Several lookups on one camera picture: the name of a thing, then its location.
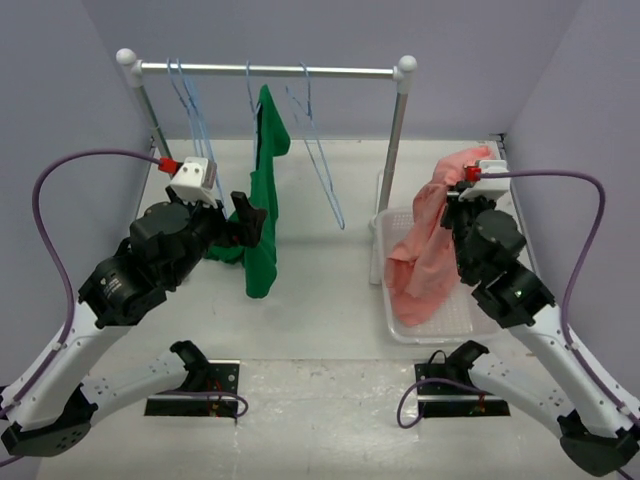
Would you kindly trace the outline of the pink t shirt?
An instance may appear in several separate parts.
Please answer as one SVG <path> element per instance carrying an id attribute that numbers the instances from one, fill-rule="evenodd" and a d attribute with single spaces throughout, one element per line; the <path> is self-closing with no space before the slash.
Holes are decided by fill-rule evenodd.
<path id="1" fill-rule="evenodd" d="M 464 169 L 492 160 L 487 146 L 440 159 L 412 203 L 413 226 L 387 256 L 384 282 L 395 317 L 406 327 L 431 320 L 459 283 L 451 233 L 441 226 L 447 192 L 464 179 Z"/>

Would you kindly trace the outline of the blue hanger of pink shirt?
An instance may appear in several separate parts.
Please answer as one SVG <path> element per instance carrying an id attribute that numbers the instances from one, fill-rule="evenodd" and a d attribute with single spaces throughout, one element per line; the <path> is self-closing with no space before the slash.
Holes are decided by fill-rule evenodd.
<path id="1" fill-rule="evenodd" d="M 285 93 L 287 95 L 288 104 L 293 115 L 294 123 L 301 133 L 301 140 L 329 208 L 331 209 L 337 227 L 341 231 L 344 231 L 346 228 L 346 221 L 338 195 L 335 191 L 329 162 L 327 161 L 324 147 L 314 119 L 311 72 L 304 62 L 300 62 L 299 66 L 302 69 L 303 78 L 305 80 L 306 93 L 304 99 L 301 100 L 294 93 L 293 88 L 286 85 Z"/>

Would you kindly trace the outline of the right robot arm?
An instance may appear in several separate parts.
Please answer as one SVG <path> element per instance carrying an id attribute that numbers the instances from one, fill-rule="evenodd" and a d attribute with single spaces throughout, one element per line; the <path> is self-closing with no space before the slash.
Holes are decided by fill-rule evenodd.
<path id="1" fill-rule="evenodd" d="M 526 240 L 492 199 L 449 193 L 441 219 L 452 234 L 461 281 L 480 309 L 535 355 L 552 380 L 538 381 L 467 342 L 446 368 L 448 385 L 488 391 L 543 425 L 583 471 L 603 477 L 639 453 L 639 400 L 562 321 L 540 278 L 518 259 Z"/>

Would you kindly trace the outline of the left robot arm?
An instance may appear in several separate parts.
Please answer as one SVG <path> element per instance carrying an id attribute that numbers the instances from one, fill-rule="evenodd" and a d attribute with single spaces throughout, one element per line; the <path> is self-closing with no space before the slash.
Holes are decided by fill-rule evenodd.
<path id="1" fill-rule="evenodd" d="M 222 206 L 177 197 L 134 220 L 116 253 L 81 286 L 69 327 L 47 350 L 55 359 L 33 386 L 20 378 L 2 388 L 1 441 L 13 457 L 53 457 L 76 446 L 101 420 L 148 396 L 198 395 L 209 374 L 206 356 L 177 341 L 143 365 L 113 376 L 92 375 L 98 360 L 175 291 L 213 246 L 255 247 L 267 212 L 231 195 L 237 217 Z"/>

